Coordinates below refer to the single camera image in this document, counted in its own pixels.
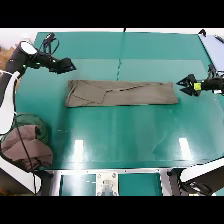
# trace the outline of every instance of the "wire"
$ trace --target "wire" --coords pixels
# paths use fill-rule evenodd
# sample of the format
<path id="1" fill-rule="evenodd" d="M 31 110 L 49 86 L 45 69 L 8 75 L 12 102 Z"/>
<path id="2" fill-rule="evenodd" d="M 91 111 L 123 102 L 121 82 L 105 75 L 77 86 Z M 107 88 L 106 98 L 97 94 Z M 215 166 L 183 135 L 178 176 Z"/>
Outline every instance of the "wire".
<path id="1" fill-rule="evenodd" d="M 23 145 L 23 148 L 24 148 L 24 150 L 25 150 L 25 153 L 26 153 L 27 158 L 28 158 L 29 163 L 30 163 L 31 172 L 32 172 L 32 174 L 33 174 L 33 181 L 34 181 L 34 182 L 33 182 L 33 183 L 34 183 L 34 195 L 36 196 L 36 195 L 37 195 L 36 178 L 35 178 L 35 174 L 34 174 L 33 164 L 32 164 L 32 162 L 31 162 L 29 153 L 27 152 L 26 146 L 25 146 L 25 144 L 24 144 L 24 142 L 23 142 L 23 139 L 22 139 L 22 136 L 21 136 L 19 127 L 18 127 L 18 123 L 17 123 L 16 115 L 15 115 L 14 118 L 15 118 L 15 125 L 16 125 L 16 128 L 17 128 L 18 134 L 19 134 L 20 141 L 21 141 L 21 143 L 22 143 L 22 145 Z"/>

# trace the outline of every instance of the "white background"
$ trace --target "white background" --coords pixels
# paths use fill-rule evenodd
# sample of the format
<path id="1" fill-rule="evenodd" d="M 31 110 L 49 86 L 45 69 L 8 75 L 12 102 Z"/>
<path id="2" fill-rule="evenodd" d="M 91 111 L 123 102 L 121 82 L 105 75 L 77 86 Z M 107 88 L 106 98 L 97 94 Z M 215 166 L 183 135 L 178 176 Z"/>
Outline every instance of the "white background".
<path id="1" fill-rule="evenodd" d="M 127 28 L 126 32 L 161 32 L 197 34 L 202 28 Z M 224 36 L 224 28 L 203 28 L 207 34 Z M 111 31 L 122 32 L 123 28 L 0 28 L 0 46 L 9 49 L 15 47 L 24 38 L 34 42 L 38 32 L 69 32 L 69 31 Z"/>

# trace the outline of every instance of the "brown cloth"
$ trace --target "brown cloth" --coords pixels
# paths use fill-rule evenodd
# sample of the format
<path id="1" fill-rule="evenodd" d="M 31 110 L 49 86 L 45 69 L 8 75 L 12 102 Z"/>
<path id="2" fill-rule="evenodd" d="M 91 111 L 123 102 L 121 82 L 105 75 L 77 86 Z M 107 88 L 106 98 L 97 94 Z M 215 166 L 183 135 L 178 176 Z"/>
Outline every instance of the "brown cloth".
<path id="1" fill-rule="evenodd" d="M 173 83 L 70 80 L 67 107 L 176 104 Z"/>
<path id="2" fill-rule="evenodd" d="M 48 167 L 52 164 L 53 154 L 51 149 L 44 143 L 36 139 L 35 125 L 20 126 L 19 130 L 26 146 L 27 152 L 30 156 L 33 168 L 38 166 Z M 31 170 L 29 160 L 23 148 L 21 140 L 18 135 L 17 128 L 14 128 L 1 144 L 2 153 L 14 162 L 20 162 L 28 171 Z"/>

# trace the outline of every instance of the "glossy table surface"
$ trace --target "glossy table surface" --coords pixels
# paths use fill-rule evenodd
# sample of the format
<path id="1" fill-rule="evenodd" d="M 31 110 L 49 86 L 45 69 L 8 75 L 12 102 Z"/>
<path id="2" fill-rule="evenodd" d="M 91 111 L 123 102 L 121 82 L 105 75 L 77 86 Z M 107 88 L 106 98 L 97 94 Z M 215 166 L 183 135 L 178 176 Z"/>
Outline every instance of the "glossy table surface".
<path id="1" fill-rule="evenodd" d="M 28 69 L 16 94 L 17 112 L 37 114 L 51 129 L 52 169 L 189 166 L 223 155 L 222 101 L 211 92 L 190 97 L 174 84 L 177 105 L 65 107 L 70 79 L 206 78 L 210 60 L 197 35 L 55 34 L 60 46 L 54 56 L 72 58 L 77 71 Z M 46 35 L 38 33 L 36 47 Z"/>

